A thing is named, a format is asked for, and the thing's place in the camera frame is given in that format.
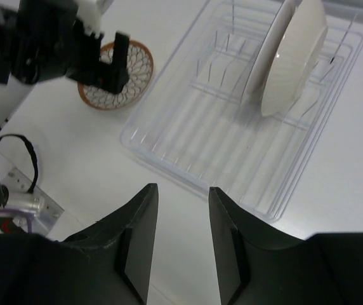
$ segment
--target metal bracket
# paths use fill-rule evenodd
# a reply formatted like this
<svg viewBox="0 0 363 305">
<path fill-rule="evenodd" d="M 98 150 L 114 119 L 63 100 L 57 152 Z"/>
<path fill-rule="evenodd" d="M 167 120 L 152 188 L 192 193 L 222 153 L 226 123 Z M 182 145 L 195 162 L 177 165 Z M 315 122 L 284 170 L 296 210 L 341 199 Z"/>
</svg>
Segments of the metal bracket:
<svg viewBox="0 0 363 305">
<path fill-rule="evenodd" d="M 1 183 L 10 192 L 24 193 L 29 188 L 31 181 L 22 172 L 14 168 Z M 39 210 L 33 214 L 32 232 L 46 236 L 63 214 L 64 209 L 38 187 L 34 190 L 33 198 L 34 206 L 39 207 Z M 26 226 L 25 219 L 20 217 L 15 217 L 14 223 L 18 226 Z"/>
</svg>

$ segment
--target white table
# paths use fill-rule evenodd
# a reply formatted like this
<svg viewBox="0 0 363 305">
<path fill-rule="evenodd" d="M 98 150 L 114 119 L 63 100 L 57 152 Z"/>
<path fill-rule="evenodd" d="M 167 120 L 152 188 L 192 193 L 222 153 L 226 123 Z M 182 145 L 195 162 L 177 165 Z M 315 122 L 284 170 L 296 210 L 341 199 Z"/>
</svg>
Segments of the white table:
<svg viewBox="0 0 363 305">
<path fill-rule="evenodd" d="M 103 18 L 105 39 L 112 40 L 117 29 L 131 33 L 151 49 L 158 71 L 203 3 L 115 0 Z M 128 202 L 145 184 L 158 183 L 150 303 L 217 305 L 208 204 L 145 168 L 121 146 L 119 134 L 128 115 L 88 107 L 76 84 L 60 79 L 37 86 L 3 133 L 22 133 L 35 143 L 41 160 L 39 186 L 84 226 Z M 5 139 L 0 146 L 32 176 L 21 143 Z M 363 231 L 363 50 L 283 218 L 274 226 L 300 238 L 318 231 Z M 64 221 L 56 230 L 62 237 L 72 233 Z"/>
</svg>

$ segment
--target clear plastic dish rack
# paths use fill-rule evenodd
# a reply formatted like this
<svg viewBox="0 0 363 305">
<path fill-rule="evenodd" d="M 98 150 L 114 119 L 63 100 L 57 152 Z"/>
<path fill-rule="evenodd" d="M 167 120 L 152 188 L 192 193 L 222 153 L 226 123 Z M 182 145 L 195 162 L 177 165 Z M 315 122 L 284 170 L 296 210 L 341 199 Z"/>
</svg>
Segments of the clear plastic dish rack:
<svg viewBox="0 0 363 305">
<path fill-rule="evenodd" d="M 122 143 L 198 187 L 281 217 L 363 46 L 363 10 L 324 4 L 329 31 L 305 91 L 263 118 L 244 87 L 281 3 L 209 0 L 133 111 Z"/>
</svg>

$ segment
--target white plate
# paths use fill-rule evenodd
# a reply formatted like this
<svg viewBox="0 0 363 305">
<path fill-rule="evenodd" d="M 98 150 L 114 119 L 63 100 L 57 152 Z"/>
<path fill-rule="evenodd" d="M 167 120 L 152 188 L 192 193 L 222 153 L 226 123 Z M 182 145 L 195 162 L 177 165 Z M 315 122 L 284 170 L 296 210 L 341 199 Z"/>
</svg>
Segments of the white plate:
<svg viewBox="0 0 363 305">
<path fill-rule="evenodd" d="M 270 68 L 262 116 L 289 109 L 301 96 L 327 36 L 321 0 L 303 0 L 290 21 Z"/>
<path fill-rule="evenodd" d="M 295 11 L 295 0 L 285 0 L 280 7 L 260 48 L 259 54 L 256 57 L 249 79 L 246 83 L 244 90 L 245 93 L 252 94 L 264 85 L 277 48 L 281 43 L 284 32 L 286 31 Z"/>
</svg>

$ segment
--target wire dish rack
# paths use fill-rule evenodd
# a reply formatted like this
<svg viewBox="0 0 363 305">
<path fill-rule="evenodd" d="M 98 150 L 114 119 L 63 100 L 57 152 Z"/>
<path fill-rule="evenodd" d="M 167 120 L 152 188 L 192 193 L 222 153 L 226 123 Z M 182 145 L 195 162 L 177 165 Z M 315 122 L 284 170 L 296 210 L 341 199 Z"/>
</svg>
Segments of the wire dish rack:
<svg viewBox="0 0 363 305">
<path fill-rule="evenodd" d="M 324 4 L 329 31 L 301 98 L 263 118 L 261 96 L 244 87 L 280 5 L 207 1 L 121 135 L 154 166 L 204 194 L 221 187 L 267 222 L 281 217 L 363 46 L 363 10 Z"/>
</svg>

